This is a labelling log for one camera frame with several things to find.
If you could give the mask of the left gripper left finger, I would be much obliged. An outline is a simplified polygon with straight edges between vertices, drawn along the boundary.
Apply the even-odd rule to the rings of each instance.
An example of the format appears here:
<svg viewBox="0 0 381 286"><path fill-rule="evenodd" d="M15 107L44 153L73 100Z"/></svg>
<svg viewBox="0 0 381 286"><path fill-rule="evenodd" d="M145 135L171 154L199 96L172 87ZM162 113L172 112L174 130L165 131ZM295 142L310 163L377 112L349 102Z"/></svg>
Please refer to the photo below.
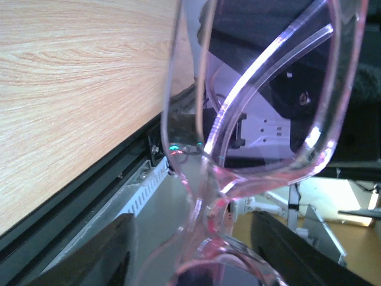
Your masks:
<svg viewBox="0 0 381 286"><path fill-rule="evenodd" d="M82 247L29 285L132 285L136 254L134 215L121 214Z"/></svg>

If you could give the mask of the pink sunglasses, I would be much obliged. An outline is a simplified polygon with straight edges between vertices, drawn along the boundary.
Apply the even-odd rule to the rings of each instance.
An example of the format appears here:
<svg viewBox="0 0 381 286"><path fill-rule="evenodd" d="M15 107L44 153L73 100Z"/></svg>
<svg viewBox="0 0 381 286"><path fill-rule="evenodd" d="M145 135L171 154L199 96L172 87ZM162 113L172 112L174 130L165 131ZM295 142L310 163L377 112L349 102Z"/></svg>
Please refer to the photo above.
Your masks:
<svg viewBox="0 0 381 286"><path fill-rule="evenodd" d="M294 172L242 176L209 168L203 155L179 164L169 155L171 143L205 146L205 114L214 115L206 95L211 32L199 22L201 10L214 16L217 1L205 1L193 13L190 1L177 3L176 24L161 118L161 142L171 171L186 191L187 217L143 264L136 285L282 285L284 279L264 259L232 238L224 217L235 202L288 185L326 167L308 165Z"/></svg>

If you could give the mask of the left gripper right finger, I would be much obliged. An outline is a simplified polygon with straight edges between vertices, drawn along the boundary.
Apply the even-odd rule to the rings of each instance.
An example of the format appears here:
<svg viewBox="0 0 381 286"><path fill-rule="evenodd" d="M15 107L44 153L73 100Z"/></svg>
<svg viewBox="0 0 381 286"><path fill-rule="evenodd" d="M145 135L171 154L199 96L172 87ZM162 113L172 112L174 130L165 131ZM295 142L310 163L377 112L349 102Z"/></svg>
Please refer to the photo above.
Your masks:
<svg viewBox="0 0 381 286"><path fill-rule="evenodd" d="M288 285L371 284L321 254L266 212L252 212L251 245Z"/></svg>

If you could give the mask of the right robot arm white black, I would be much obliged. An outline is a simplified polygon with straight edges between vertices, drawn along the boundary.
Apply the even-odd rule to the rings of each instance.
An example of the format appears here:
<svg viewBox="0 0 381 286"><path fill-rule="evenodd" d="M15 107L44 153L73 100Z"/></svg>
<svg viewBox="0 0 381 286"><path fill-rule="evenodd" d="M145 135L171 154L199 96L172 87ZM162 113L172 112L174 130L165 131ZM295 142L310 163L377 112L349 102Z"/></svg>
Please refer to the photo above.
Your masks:
<svg viewBox="0 0 381 286"><path fill-rule="evenodd" d="M380 169L380 2L217 1L203 161L242 176Z"/></svg>

